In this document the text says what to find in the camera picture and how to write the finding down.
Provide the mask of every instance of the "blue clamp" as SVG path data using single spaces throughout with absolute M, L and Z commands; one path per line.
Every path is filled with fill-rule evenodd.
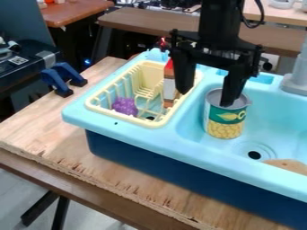
M 66 62 L 56 63 L 52 69 L 56 70 L 63 79 L 71 79 L 70 84 L 78 87 L 83 87 L 87 84 L 87 80 L 84 79 L 78 72 L 76 72 Z
M 74 93 L 74 91 L 68 88 L 62 77 L 54 69 L 48 68 L 41 71 L 41 78 L 46 84 L 56 88 L 56 94 L 61 97 L 68 97 Z

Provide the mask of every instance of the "purple grape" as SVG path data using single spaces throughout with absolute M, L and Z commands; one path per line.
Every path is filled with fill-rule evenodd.
M 127 115 L 137 116 L 138 110 L 135 106 L 134 98 L 118 97 L 112 104 L 112 109 L 116 112 L 124 113 Z

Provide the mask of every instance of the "dish rack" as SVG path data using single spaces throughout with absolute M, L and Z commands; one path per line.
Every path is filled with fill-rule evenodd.
M 201 80 L 201 73 L 196 70 L 195 86 L 188 93 L 176 99 L 173 107 L 165 109 L 163 108 L 164 65 L 164 63 L 149 60 L 135 63 L 88 97 L 85 100 L 85 107 L 88 110 L 143 127 L 162 127 Z M 138 109 L 136 117 L 112 109 L 112 104 L 120 97 L 135 99 Z

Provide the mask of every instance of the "wooden table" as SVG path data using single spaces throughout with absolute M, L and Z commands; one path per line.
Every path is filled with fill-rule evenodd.
M 180 31 L 197 31 L 199 17 L 180 13 L 122 8 L 103 15 L 99 18 L 99 22 L 101 26 L 106 28 L 170 37 L 169 32 L 174 28 Z M 242 25 L 240 31 L 242 39 L 251 43 L 262 44 L 267 53 L 294 58 L 300 52 L 304 36 L 305 31 L 267 25 L 262 25 L 253 30 Z M 98 49 L 101 56 L 98 56 L 106 55 L 105 48 L 108 46 L 109 38 L 105 36 L 101 40 L 101 48 Z
M 268 0 L 261 0 L 266 22 L 284 23 L 307 27 L 307 13 L 301 10 L 302 3 L 295 3 L 289 10 L 280 10 L 268 5 Z M 245 0 L 244 15 L 250 20 L 259 20 L 259 9 L 254 0 Z
M 138 229 L 289 230 L 90 153 L 83 130 L 65 123 L 60 111 L 125 63 L 107 57 L 83 72 L 89 83 L 71 86 L 74 95 L 49 93 L 0 124 L 0 146 L 21 155 L 0 150 L 0 166 Z
M 113 5 L 113 2 L 104 0 L 75 0 L 75 3 L 66 0 L 64 4 L 49 4 L 41 13 L 48 27 L 59 28 L 103 12 Z

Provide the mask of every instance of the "can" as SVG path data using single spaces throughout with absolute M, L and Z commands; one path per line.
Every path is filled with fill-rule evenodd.
M 205 131 L 212 137 L 231 139 L 241 135 L 246 118 L 246 109 L 251 105 L 245 94 L 234 101 L 232 106 L 221 107 L 222 89 L 214 89 L 206 94 Z

